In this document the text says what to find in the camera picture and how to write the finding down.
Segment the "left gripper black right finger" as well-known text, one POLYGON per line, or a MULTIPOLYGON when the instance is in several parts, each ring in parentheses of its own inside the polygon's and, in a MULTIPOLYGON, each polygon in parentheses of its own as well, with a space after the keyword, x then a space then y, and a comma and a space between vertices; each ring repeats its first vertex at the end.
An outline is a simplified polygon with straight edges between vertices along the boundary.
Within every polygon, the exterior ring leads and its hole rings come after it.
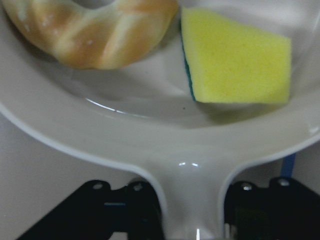
POLYGON ((238 181, 227 190, 224 223, 232 240, 318 240, 320 195, 288 177, 267 187, 238 181))

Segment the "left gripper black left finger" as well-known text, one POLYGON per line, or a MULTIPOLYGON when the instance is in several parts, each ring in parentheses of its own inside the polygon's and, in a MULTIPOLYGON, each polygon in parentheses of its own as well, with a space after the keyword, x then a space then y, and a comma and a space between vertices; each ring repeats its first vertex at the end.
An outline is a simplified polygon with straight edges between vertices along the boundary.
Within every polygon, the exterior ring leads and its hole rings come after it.
POLYGON ((145 181, 111 189, 90 180, 48 212, 20 240, 109 240, 125 233, 128 240, 163 240, 157 194, 145 181))

